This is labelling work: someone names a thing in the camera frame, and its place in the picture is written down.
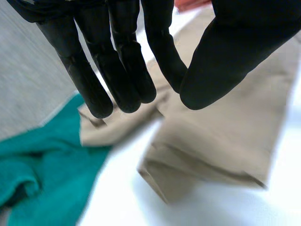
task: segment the tan pants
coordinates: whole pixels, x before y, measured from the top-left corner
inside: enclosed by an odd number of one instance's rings
[[[212,8],[204,9],[175,38],[186,65],[213,18]],[[161,114],[163,125],[138,171],[165,202],[175,201],[200,181],[266,187],[298,62],[299,43],[292,38],[228,95],[205,109],[191,111],[152,61],[148,69],[158,90],[157,99],[133,114],[122,113],[115,106],[104,120],[94,118],[82,106],[81,142],[115,144],[140,123]]]

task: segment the white table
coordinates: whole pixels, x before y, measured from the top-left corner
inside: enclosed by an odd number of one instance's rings
[[[198,14],[174,16],[175,34]],[[138,35],[146,61],[153,55]],[[161,119],[142,126],[118,144],[99,173],[81,226],[300,226],[301,79],[288,106],[276,146],[269,191],[206,183],[180,203],[164,204],[136,171]]]

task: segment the black rubber glove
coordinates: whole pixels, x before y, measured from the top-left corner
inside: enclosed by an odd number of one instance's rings
[[[23,18],[40,22],[40,29],[56,48],[96,117],[111,113],[111,101],[82,53],[74,17],[120,108],[133,112],[140,102],[154,99],[155,89],[135,41],[138,0],[107,0],[106,3],[101,0],[85,3],[81,0],[39,0],[34,5],[24,1],[20,4],[21,1],[8,0]],[[216,18],[206,29],[187,70],[168,30],[174,0],[141,2],[148,42],[160,69],[173,89],[180,93],[183,103],[194,110],[226,95],[301,29],[299,0],[213,0]],[[108,9],[125,71],[109,40]]]

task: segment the gray carpet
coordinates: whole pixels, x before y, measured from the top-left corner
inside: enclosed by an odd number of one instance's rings
[[[143,29],[141,13],[138,31]],[[96,66],[79,33],[84,51]],[[38,125],[75,90],[54,49],[35,24],[0,0],[0,139]]]

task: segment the green fabric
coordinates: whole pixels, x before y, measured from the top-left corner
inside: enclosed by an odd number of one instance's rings
[[[75,95],[44,127],[0,143],[0,206],[9,226],[73,226],[111,147],[82,147]]]

